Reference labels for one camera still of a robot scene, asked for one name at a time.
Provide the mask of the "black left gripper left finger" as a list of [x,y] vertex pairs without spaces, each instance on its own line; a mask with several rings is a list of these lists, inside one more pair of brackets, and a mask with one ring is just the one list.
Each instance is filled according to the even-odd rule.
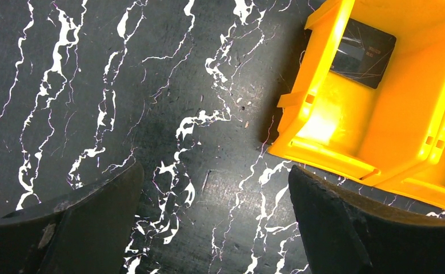
[[134,163],[0,217],[0,273],[119,273],[143,177]]

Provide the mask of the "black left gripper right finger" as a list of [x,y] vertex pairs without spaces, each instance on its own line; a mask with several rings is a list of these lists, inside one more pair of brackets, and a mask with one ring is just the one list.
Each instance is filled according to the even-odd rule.
[[390,207],[296,165],[288,186],[312,273],[445,273],[445,219]]

